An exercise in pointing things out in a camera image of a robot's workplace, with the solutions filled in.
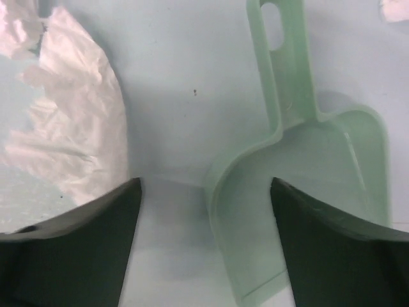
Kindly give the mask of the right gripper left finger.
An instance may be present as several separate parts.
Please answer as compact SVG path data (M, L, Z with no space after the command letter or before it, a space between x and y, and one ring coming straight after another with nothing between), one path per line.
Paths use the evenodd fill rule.
M117 306L141 206L141 180L1 235L2 306Z

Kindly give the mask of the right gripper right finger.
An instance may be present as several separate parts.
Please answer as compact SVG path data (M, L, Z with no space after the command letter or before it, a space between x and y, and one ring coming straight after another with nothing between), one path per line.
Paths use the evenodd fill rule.
M408 306L408 233L274 178L272 208L296 306Z

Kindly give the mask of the green plastic dustpan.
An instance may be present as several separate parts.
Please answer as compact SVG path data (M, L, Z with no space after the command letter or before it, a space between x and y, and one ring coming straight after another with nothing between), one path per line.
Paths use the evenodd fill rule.
M389 149L380 115L357 103L321 111L303 2L275 2L284 40L274 50L263 5L248 1L247 16L269 130L215 159L204 184L213 236L239 306L259 306L288 285L270 198L273 178L354 216L390 225Z

